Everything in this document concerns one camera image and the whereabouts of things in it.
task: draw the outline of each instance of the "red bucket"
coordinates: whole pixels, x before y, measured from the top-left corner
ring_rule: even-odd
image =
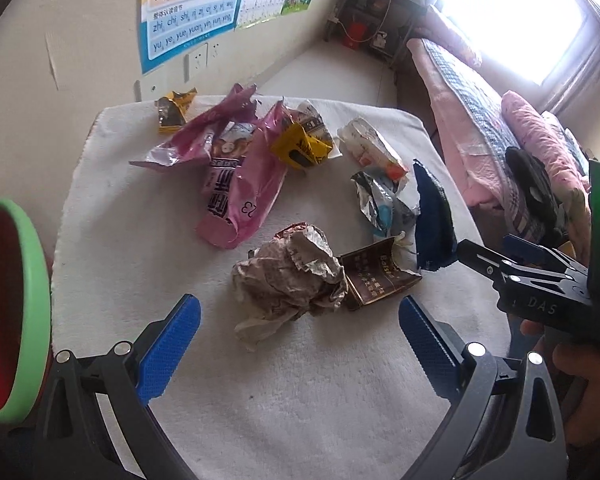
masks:
[[[347,29],[347,34],[348,36],[344,37],[342,44],[353,50],[357,50],[360,47],[360,41],[366,35],[366,25],[360,22],[352,22]]]

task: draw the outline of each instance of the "crumpled paper ball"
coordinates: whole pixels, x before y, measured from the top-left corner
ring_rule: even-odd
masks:
[[[253,258],[236,263],[232,282],[249,316],[235,334],[251,351],[290,319],[336,310],[347,293],[344,268],[324,233],[304,222],[280,231]]]

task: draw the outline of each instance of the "pink plastic wrapper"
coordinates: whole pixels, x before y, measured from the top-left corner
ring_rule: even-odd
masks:
[[[228,186],[218,180],[211,194],[207,213],[197,227],[201,238],[233,249],[260,228],[278,197],[287,168],[269,147],[290,124],[282,101],[257,123],[242,165],[235,168]]]
[[[290,111],[279,101],[265,117],[258,119],[257,103],[251,101],[255,90],[255,86],[243,89],[235,84],[220,103],[153,148],[144,160],[130,162],[157,171],[185,163],[210,164],[202,190],[209,197],[207,212],[196,231],[209,243],[225,249],[237,247],[260,228],[286,175],[286,164],[269,147],[291,124]],[[255,125],[252,133],[248,124]],[[240,149],[236,139],[230,137],[234,126],[250,134],[234,132],[239,140],[247,141]],[[222,152],[226,142],[234,142],[236,146],[224,155],[216,153],[220,144]]]
[[[156,146],[144,160],[132,160],[133,166],[165,171],[178,164],[209,164],[214,139],[235,123],[257,123],[256,101],[251,101],[256,87],[243,89],[236,83],[227,96],[216,106],[193,118],[171,139]]]

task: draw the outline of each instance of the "white towel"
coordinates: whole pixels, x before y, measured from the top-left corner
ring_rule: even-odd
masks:
[[[194,106],[202,111],[219,99],[199,96]],[[259,99],[266,110],[276,98]],[[480,241],[417,118],[388,108],[313,102],[332,134],[361,116],[404,161],[423,162],[446,190],[458,239]],[[262,228],[224,251],[194,231],[206,205],[203,168],[160,174],[128,165],[159,141],[152,102],[107,108],[93,125],[56,250],[54,350],[106,353],[119,340],[135,339],[190,292],[202,304],[202,325],[165,394],[150,405],[201,480],[401,478],[448,409],[398,326],[401,294],[356,312],[304,316],[255,353],[234,337],[244,313],[229,276],[248,249],[299,221],[322,229],[335,254],[372,242],[349,179],[359,167],[344,155],[306,174],[290,171]],[[408,192],[407,200],[416,202],[413,186]],[[424,272],[410,293],[465,341],[506,354],[507,320],[489,280],[455,263]],[[138,472],[119,430],[112,437],[123,463]]]

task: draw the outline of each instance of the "yellow wrapper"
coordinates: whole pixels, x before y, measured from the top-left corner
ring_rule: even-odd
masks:
[[[571,242],[563,243],[560,247],[558,247],[558,250],[562,254],[566,254],[568,257],[572,258],[573,260],[576,259],[576,251],[573,248],[573,244]]]
[[[197,93],[195,88],[184,94],[169,92],[155,102],[158,107],[159,134],[174,134],[187,123],[185,115]]]
[[[330,143],[307,135],[299,123],[291,124],[271,146],[271,151],[282,162],[296,170],[317,166],[332,149]]]

